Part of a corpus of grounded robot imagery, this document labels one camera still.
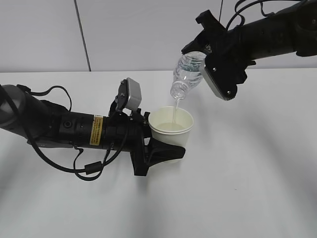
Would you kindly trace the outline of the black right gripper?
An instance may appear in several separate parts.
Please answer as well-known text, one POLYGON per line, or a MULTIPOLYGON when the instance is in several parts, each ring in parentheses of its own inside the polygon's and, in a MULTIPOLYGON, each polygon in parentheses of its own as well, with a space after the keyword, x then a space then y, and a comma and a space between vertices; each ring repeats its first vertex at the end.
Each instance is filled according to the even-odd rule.
POLYGON ((248 66, 248 60, 242 51, 238 29, 226 30, 210 10, 200 13, 196 17, 202 31, 182 50, 183 55, 190 52, 201 52, 205 55, 216 53, 221 56, 231 56, 243 60, 248 66))

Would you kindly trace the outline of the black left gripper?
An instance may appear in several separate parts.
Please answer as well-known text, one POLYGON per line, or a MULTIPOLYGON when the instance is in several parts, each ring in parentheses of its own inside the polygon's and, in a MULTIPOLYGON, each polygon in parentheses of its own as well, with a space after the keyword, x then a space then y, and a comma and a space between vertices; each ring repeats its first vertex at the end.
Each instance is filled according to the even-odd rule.
POLYGON ((166 144, 151 138, 148 145, 144 139, 151 137, 148 123, 150 113, 140 111, 127 115, 114 112, 106 118, 103 131, 103 148, 114 150, 104 166, 110 164, 121 152, 129 152, 135 176, 146 176, 149 167, 167 161, 182 159, 186 149, 182 146, 166 144))

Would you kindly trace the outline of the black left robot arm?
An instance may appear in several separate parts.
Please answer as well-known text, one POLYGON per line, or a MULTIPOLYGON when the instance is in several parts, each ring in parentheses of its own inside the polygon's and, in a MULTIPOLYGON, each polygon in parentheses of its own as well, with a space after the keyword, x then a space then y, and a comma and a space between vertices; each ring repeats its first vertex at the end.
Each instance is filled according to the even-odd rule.
POLYGON ((27 140, 38 156, 50 166, 76 175, 84 181, 100 177, 107 165, 121 152, 131 157, 134 174, 145 176, 151 166, 181 159, 182 146, 167 144, 153 138, 148 117, 140 109, 127 115, 111 104, 108 116, 73 112, 62 105, 39 100, 38 94, 23 85, 0 88, 0 127, 27 140), (82 154, 84 149, 102 149, 101 161, 83 168, 67 168, 49 159, 43 148, 72 148, 82 154))

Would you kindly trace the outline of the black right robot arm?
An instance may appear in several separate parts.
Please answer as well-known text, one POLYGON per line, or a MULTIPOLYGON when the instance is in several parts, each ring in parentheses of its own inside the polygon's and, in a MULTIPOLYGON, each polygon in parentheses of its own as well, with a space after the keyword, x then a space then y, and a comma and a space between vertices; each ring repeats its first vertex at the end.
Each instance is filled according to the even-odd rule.
POLYGON ((236 70, 255 65, 258 59, 296 53, 299 57, 317 54, 317 2, 301 0, 276 13, 232 29, 223 26, 206 10, 196 22, 203 30, 187 44, 182 54, 206 54, 206 65, 214 63, 236 70))

